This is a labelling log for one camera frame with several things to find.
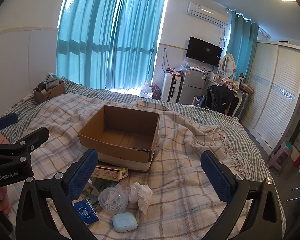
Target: television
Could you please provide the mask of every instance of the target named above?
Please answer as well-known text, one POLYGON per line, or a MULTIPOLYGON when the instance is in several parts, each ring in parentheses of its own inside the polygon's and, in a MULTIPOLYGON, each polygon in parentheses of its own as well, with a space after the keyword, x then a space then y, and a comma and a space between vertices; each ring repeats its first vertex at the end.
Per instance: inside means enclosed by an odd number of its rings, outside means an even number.
POLYGON ((206 41, 190 37, 186 57, 199 60, 212 66, 218 66, 222 48, 206 41))

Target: oval mirror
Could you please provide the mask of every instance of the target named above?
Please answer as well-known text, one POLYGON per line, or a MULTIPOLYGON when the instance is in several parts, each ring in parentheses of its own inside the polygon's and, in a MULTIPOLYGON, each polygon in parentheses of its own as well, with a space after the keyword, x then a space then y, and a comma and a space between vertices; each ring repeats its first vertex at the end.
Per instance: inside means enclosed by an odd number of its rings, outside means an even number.
POLYGON ((229 78, 234 73, 235 63, 232 54, 227 54, 220 62, 220 69, 225 73, 225 77, 229 78))

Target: plastic bag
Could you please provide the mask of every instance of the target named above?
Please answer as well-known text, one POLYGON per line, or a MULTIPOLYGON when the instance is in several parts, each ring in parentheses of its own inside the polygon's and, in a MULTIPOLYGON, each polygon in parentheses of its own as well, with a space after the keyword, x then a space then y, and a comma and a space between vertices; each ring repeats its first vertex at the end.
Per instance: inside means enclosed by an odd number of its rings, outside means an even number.
POLYGON ((141 98, 152 98, 152 88, 150 82, 145 82, 141 87, 140 95, 141 98))
POLYGON ((185 70, 185 67, 183 65, 179 65, 178 67, 175 67, 174 71, 176 72, 180 72, 180 71, 184 71, 185 70))
POLYGON ((182 65, 183 65, 185 68, 186 68, 186 67, 192 67, 192 66, 188 63, 188 61, 186 61, 186 60, 183 60, 182 65))

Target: clear plastic lid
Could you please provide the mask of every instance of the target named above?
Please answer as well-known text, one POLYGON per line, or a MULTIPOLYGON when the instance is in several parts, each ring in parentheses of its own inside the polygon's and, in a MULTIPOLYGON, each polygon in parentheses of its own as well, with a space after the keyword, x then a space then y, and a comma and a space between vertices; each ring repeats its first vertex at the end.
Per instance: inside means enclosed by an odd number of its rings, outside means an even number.
POLYGON ((99 195, 100 206, 111 215, 125 211, 129 201, 129 194, 116 187, 107 187, 99 195))

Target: black jacket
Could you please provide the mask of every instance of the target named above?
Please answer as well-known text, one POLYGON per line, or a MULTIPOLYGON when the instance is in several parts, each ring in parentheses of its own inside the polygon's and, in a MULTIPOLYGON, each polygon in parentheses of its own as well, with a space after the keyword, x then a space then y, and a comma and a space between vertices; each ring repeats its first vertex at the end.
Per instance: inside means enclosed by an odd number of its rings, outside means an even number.
POLYGON ((224 114, 233 97, 233 91, 226 87, 209 86, 207 94, 201 97, 197 106, 208 107, 211 110, 224 114))

